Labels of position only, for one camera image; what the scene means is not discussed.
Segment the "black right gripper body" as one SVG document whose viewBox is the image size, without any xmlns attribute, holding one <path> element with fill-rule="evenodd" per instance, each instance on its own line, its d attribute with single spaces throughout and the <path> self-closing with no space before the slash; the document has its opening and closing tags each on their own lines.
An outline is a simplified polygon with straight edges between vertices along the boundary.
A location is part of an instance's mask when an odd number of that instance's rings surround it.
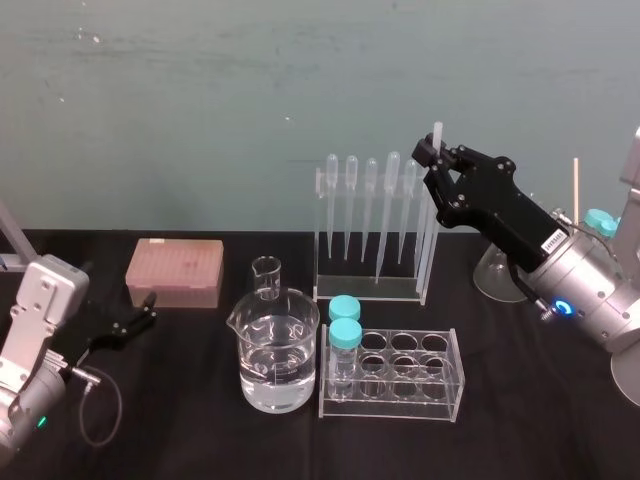
<svg viewBox="0 0 640 480">
<path fill-rule="evenodd" d="M 527 273 L 568 240 L 569 230 L 514 183 L 505 159 L 436 162 L 437 220 L 446 228 L 471 227 Z"/>
</svg>

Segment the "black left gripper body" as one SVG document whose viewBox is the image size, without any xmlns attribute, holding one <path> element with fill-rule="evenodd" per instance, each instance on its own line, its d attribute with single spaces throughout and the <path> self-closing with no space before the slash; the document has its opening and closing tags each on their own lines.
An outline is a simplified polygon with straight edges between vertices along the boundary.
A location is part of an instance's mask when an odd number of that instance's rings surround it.
<svg viewBox="0 0 640 480">
<path fill-rule="evenodd" d="M 70 371 L 90 348 L 96 336 L 96 326 L 84 323 L 66 324 L 53 336 L 53 351 L 60 354 Z"/>
</svg>

